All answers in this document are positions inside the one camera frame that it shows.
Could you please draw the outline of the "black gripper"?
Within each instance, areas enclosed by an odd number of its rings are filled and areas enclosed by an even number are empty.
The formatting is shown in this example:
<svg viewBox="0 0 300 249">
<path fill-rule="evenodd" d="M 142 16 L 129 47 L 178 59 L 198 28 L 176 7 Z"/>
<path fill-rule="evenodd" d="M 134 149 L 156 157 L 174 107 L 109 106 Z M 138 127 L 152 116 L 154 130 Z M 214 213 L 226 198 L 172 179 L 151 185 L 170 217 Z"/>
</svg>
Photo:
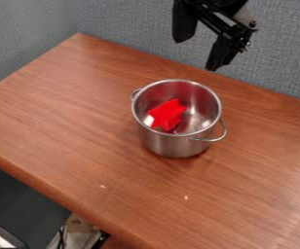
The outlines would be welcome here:
<svg viewBox="0 0 300 249">
<path fill-rule="evenodd" d="M 250 46 L 251 35 L 258 24 L 248 13 L 248 0 L 174 0 L 172 37 L 176 43 L 188 40 L 198 23 L 202 23 L 216 35 L 206 69 L 216 71 L 228 65 L 235 55 Z"/>
</svg>

